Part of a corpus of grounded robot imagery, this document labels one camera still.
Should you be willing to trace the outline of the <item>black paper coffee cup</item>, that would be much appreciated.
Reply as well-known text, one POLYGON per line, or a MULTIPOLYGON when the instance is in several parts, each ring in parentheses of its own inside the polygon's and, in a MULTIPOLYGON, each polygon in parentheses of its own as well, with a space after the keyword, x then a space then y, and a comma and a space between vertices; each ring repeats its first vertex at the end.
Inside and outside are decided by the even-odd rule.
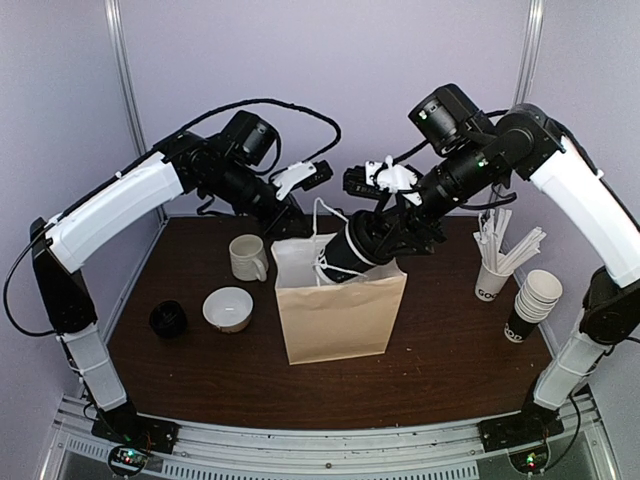
POLYGON ((377 266, 358 247, 351 227, 347 223, 318 254, 318 270, 330 283, 350 281, 377 266))

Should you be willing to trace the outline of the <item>brown paper bag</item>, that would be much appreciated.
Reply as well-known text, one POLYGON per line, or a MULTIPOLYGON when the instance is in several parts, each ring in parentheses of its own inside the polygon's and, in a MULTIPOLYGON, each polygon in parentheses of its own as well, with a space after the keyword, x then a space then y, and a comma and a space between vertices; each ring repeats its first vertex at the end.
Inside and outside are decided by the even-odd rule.
POLYGON ((276 241, 275 294, 291 365, 383 354, 404 295, 407 274, 396 261, 344 283, 327 276, 332 265, 318 256, 334 239, 318 232, 318 208, 347 218, 321 198, 314 200, 312 236, 276 241))

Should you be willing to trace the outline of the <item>black plastic cup lid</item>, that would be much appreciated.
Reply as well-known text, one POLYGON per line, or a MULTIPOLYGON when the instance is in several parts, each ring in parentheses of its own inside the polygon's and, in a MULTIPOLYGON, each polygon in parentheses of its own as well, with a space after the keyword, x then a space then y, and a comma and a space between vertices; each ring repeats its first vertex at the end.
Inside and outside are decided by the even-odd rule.
POLYGON ((373 265, 384 265, 393 259, 387 237, 390 227, 373 212, 356 211, 348 223, 349 237, 357 252, 373 265))

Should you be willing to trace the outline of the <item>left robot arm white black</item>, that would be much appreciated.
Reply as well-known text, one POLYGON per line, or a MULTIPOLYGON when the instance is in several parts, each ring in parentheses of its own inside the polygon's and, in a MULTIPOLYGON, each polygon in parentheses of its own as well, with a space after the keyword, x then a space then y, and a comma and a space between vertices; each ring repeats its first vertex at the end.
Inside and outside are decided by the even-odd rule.
POLYGON ((32 268, 48 320, 98 409, 107 412, 106 429, 121 443, 137 442, 144 424, 126 408, 129 396, 100 331, 85 266, 127 240, 149 240, 159 228, 156 211, 191 192, 220 198, 235 213, 254 218, 266 237, 309 235, 293 192, 318 167, 297 161, 270 180, 250 167, 280 146, 274 127, 241 110, 209 137, 175 134, 76 206, 33 223, 32 268))

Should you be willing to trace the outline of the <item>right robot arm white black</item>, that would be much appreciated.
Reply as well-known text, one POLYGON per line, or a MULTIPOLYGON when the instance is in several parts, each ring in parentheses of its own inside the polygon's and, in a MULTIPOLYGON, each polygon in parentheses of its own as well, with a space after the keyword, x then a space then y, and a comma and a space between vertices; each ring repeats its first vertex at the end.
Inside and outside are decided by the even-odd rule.
MULTIPOLYGON (((553 80, 536 86, 532 101, 566 124, 632 211, 639 208, 639 91, 612 80, 553 80)), ((493 303, 471 292, 479 259, 471 221, 445 222, 450 239, 428 258, 405 259, 407 299, 391 351, 400 365, 388 401, 404 424, 444 422, 516 409, 551 353, 567 340, 589 278, 599 266, 594 249, 546 196, 518 181, 511 239, 541 226, 547 232, 533 266, 564 286, 547 326, 516 345, 502 332, 511 301, 493 303)))

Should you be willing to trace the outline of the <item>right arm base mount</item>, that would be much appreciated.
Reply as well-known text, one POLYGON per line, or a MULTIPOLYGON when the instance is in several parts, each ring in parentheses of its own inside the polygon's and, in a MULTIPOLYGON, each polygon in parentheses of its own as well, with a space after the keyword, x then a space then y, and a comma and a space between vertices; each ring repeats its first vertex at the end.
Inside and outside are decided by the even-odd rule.
POLYGON ((483 420, 478 429, 484 451, 493 452, 541 442, 549 436, 563 433, 564 425, 558 418, 545 419, 540 415, 520 412, 483 420))

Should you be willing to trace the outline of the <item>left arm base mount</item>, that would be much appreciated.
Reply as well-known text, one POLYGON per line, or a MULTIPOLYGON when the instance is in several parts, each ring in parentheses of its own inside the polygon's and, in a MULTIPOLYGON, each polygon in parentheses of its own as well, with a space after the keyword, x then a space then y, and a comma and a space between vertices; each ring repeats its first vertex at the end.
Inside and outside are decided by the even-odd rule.
POLYGON ((95 437, 164 454, 173 452, 178 432, 175 422, 138 415, 98 416, 91 428, 95 437))

